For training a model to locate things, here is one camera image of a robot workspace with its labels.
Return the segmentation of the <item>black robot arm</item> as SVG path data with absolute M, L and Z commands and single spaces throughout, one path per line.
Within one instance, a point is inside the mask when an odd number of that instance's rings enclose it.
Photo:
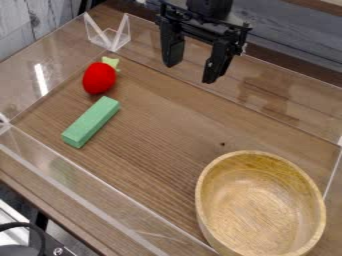
M 234 56 L 244 52 L 252 26 L 230 13 L 233 0 L 160 0 L 156 25 L 160 29 L 161 59 L 170 68 L 182 61 L 188 36 L 212 46 L 201 82 L 210 84 L 225 74 Z

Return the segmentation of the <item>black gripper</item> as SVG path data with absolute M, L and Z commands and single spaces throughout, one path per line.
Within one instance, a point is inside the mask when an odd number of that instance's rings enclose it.
M 201 82 L 213 83 L 224 75 L 233 55 L 244 52 L 246 34 L 252 30 L 250 24 L 232 13 L 232 1 L 161 1 L 158 17 L 164 18 L 160 21 L 160 45 L 168 68 L 182 60 L 181 28 L 200 41 L 212 43 L 216 38 L 228 41 L 218 39 L 213 42 L 205 60 Z

